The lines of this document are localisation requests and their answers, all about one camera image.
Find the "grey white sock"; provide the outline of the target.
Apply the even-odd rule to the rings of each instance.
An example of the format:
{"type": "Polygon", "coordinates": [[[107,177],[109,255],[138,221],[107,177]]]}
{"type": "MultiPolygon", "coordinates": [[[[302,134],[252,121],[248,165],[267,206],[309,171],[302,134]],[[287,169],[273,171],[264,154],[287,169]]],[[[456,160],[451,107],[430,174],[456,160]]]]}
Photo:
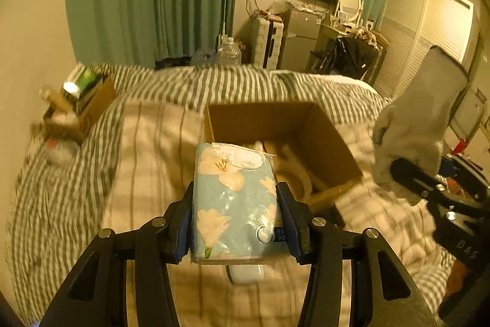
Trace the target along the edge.
{"type": "Polygon", "coordinates": [[[469,79],[460,62],[434,45],[405,91],[387,105],[375,123],[374,181],[398,199],[414,206],[420,197],[396,183],[393,161],[404,158],[434,176],[443,154],[443,135],[451,109],[469,79]]]}

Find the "floral blue tissue pack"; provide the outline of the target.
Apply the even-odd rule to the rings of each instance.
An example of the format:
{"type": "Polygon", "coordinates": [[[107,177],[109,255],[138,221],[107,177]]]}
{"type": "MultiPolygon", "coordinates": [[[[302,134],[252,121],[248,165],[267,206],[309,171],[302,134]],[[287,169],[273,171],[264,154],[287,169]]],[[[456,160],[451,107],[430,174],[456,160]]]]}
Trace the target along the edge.
{"type": "Polygon", "coordinates": [[[263,264],[289,255],[273,157],[224,143],[196,150],[191,259],[263,264]]]}

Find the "brown tape roll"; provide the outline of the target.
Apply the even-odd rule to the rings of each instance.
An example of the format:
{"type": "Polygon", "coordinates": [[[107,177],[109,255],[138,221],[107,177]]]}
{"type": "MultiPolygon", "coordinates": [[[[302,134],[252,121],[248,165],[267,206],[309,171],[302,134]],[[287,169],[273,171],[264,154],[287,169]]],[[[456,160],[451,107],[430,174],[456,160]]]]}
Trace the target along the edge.
{"type": "Polygon", "coordinates": [[[272,157],[276,181],[286,182],[296,200],[308,203],[313,194],[328,188],[303,162],[297,148],[290,143],[280,143],[279,149],[269,155],[272,157]]]}

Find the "open cardboard box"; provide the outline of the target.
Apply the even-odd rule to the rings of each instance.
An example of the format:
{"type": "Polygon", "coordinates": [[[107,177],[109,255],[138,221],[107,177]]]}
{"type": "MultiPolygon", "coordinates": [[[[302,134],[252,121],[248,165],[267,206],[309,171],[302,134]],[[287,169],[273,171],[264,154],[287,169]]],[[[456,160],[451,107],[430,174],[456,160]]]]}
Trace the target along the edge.
{"type": "Polygon", "coordinates": [[[204,126],[207,141],[264,149],[276,180],[315,212],[363,177],[330,118],[312,102],[209,104],[204,126]]]}

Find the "beige plaid blanket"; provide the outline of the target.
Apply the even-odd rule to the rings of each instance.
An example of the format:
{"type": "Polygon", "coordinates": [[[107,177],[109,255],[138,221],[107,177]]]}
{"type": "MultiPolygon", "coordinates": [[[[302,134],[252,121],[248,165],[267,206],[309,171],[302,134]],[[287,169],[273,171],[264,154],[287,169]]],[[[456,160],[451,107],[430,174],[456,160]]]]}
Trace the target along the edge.
{"type": "MultiPolygon", "coordinates": [[[[377,186],[371,140],[375,121],[336,127],[363,178],[340,194],[336,207],[351,232],[378,229],[411,273],[428,307],[436,311],[448,270],[432,237],[434,221],[424,203],[411,206],[377,186]]],[[[125,106],[120,162],[103,223],[117,232],[136,229],[179,200],[194,175],[203,117],[170,104],[131,101],[125,106]]],[[[223,266],[184,260],[169,269],[184,326],[294,326],[302,306],[308,268],[291,258],[265,268],[263,280],[234,285],[223,266]]]]}

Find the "black clothes on chair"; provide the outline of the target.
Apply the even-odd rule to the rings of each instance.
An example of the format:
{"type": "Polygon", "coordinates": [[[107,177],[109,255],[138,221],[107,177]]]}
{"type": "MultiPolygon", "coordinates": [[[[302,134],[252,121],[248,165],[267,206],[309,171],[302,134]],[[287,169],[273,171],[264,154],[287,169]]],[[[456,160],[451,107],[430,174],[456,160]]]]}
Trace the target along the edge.
{"type": "Polygon", "coordinates": [[[342,75],[373,84],[389,47],[382,34],[357,28],[344,35],[322,26],[307,64],[308,73],[342,75]]]}

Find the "small plastic bottle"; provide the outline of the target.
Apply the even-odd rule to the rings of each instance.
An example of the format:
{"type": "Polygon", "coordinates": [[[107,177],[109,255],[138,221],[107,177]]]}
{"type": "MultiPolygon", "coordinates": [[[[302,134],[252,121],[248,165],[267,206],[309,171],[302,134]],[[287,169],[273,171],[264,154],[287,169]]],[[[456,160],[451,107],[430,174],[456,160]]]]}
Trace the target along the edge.
{"type": "Polygon", "coordinates": [[[43,151],[46,159],[58,165],[71,163],[79,150],[75,141],[50,138],[44,143],[43,151]]]}

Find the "white wardrobe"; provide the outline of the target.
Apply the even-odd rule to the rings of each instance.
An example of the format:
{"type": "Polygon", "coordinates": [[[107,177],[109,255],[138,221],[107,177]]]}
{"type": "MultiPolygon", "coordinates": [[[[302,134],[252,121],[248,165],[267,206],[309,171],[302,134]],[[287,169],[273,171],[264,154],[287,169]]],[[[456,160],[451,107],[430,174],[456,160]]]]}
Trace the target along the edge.
{"type": "Polygon", "coordinates": [[[463,61],[473,11],[469,0],[387,0],[380,33],[389,46],[374,89],[384,97],[401,95],[434,45],[463,61]]]}

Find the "oval vanity mirror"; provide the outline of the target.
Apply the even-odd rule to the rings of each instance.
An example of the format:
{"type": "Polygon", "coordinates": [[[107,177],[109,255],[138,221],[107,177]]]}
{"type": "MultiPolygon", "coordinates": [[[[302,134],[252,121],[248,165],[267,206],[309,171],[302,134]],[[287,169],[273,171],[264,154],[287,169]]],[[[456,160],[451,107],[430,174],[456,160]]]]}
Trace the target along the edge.
{"type": "Polygon", "coordinates": [[[336,16],[342,22],[357,24],[360,20],[362,11],[362,0],[339,0],[336,16]]]}

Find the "small cardboard box with items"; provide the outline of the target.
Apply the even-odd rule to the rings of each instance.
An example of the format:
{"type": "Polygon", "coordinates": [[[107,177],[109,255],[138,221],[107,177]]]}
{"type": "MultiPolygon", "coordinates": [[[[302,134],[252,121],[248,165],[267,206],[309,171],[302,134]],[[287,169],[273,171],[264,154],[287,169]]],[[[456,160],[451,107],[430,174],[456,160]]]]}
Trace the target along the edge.
{"type": "Polygon", "coordinates": [[[82,143],[116,98],[114,80],[81,63],[57,90],[44,86],[39,92],[48,109],[43,125],[48,137],[82,143]]]}

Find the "grey mini fridge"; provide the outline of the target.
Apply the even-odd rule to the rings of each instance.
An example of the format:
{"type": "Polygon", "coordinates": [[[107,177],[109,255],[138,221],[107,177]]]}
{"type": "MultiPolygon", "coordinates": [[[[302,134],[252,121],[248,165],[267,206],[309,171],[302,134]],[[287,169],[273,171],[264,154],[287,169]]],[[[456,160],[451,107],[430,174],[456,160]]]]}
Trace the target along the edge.
{"type": "Polygon", "coordinates": [[[284,28],[278,68],[304,73],[310,51],[313,51],[316,46],[322,20],[314,13],[297,9],[290,9],[280,16],[284,28]]]}

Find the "white suitcase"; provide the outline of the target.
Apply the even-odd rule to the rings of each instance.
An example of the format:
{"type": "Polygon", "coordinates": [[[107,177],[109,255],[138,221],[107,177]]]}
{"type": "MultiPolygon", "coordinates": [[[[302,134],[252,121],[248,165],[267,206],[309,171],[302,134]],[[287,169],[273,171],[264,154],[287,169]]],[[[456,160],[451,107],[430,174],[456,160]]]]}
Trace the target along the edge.
{"type": "Polygon", "coordinates": [[[284,24],[277,15],[252,19],[251,63],[255,67],[276,70],[281,51],[284,24]]]}

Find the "large water bottle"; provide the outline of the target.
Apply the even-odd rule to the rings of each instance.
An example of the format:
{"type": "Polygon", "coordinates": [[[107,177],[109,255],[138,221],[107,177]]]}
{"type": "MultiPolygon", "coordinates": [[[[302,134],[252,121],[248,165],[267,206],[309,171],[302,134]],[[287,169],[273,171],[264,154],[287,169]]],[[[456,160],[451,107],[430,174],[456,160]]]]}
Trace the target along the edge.
{"type": "Polygon", "coordinates": [[[232,66],[242,63],[242,52],[234,38],[224,38],[217,52],[217,63],[232,66]]]}

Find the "black bag on floor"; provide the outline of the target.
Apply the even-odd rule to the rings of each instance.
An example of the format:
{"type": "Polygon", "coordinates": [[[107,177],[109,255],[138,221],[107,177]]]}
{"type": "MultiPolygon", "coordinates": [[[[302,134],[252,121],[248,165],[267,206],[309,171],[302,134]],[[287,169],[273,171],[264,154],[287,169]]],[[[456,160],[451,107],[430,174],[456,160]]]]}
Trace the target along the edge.
{"type": "Polygon", "coordinates": [[[155,62],[154,70],[159,71],[165,68],[186,67],[190,65],[190,61],[191,57],[188,56],[182,58],[165,58],[155,62]]]}

